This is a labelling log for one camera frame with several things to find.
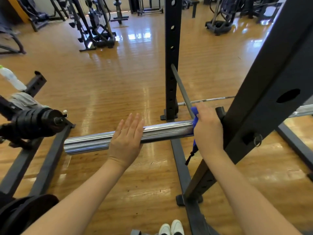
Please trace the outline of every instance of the shiny wood floor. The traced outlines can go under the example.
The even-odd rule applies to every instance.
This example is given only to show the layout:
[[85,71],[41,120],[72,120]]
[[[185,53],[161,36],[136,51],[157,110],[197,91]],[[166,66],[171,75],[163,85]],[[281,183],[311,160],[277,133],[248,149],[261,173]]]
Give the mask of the shiny wood floor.
[[[204,23],[212,18],[208,7],[198,5],[183,11],[179,74],[191,100],[234,95],[271,29],[253,20],[236,20],[232,31],[214,36]],[[52,23],[34,33],[22,27],[20,40],[26,55],[2,56],[1,64],[24,82],[40,71],[48,80],[36,96],[44,105],[69,112],[76,123],[70,136],[112,131],[121,118],[139,112],[147,125],[162,123],[165,106],[164,15],[132,15],[122,26],[111,23],[117,33],[113,49],[80,53],[78,31],[67,23]],[[8,97],[14,89],[0,79],[1,94]],[[182,96],[178,92],[178,101]],[[231,100],[210,102],[228,107]],[[179,119],[189,119],[181,107]],[[286,124],[313,148],[313,117],[292,118]],[[43,141],[15,196],[26,196],[36,179],[53,138]],[[193,138],[182,139],[185,156]],[[0,146],[0,178],[6,174],[18,149]],[[106,151],[62,155],[49,193],[60,199],[87,180],[106,160]],[[193,174],[201,158],[192,158]],[[239,170],[297,228],[313,227],[313,183],[309,171],[287,144],[273,132],[241,162]],[[163,223],[182,221],[190,234],[184,208],[175,203],[181,193],[169,141],[150,143],[126,171],[101,204],[85,234],[129,234],[131,229],[157,233]],[[200,205],[207,222],[221,234],[242,234],[231,208],[216,183],[204,194]]]

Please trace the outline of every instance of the hand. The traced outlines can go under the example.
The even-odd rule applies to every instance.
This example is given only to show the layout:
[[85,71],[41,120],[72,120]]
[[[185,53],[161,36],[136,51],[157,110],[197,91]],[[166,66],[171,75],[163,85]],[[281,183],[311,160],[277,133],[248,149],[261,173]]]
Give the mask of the hand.
[[194,137],[203,158],[223,151],[223,126],[215,109],[200,102],[196,104],[199,114]]
[[138,157],[142,148],[140,140],[143,133],[143,119],[139,121],[137,113],[135,119],[130,114],[127,120],[121,120],[112,137],[108,155],[108,160],[117,162],[126,170]]

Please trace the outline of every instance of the round hole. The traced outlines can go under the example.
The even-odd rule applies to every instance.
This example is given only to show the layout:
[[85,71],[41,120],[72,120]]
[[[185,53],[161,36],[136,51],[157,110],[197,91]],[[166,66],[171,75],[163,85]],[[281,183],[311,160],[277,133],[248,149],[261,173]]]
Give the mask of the round hole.
[[291,100],[295,99],[299,94],[300,94],[300,89],[289,90],[289,91],[285,92],[284,94],[282,94],[277,99],[276,102],[277,103],[285,103],[285,102],[291,101]]

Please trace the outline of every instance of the white plastic bottle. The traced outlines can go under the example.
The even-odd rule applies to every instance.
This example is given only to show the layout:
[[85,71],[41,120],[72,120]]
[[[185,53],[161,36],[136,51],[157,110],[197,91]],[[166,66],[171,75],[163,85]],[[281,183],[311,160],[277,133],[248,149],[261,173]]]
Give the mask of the white plastic bottle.
[[19,91],[26,90],[26,86],[14,75],[14,73],[7,68],[0,65],[0,74],[4,76],[14,87]]

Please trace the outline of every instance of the blue cloth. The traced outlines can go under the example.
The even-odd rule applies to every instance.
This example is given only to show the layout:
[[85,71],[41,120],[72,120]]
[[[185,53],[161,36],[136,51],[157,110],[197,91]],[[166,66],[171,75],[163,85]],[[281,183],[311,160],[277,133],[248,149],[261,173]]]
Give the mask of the blue cloth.
[[[195,128],[195,126],[197,125],[197,122],[199,120],[199,118],[197,117],[197,114],[199,114],[197,107],[193,106],[191,107],[191,111],[194,113],[195,118],[193,120],[193,128]],[[198,146],[196,144],[196,141],[194,140],[194,145],[193,145],[193,150],[190,153],[190,156],[188,157],[188,159],[186,160],[185,165],[187,166],[191,157],[193,157],[195,155],[195,153],[198,151]]]

